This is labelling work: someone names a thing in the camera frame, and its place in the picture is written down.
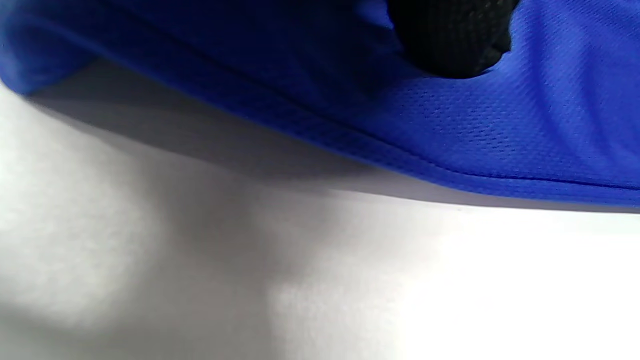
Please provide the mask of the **person's left hand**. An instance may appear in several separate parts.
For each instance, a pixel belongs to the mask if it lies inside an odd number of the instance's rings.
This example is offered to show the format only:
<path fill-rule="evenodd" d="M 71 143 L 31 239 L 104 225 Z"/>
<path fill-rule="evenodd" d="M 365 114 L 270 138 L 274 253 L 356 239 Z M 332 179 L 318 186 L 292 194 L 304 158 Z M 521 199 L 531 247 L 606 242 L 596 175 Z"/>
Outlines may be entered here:
<path fill-rule="evenodd" d="M 388 0 L 386 6 L 404 54 L 430 75 L 474 78 L 512 49 L 518 0 Z"/>

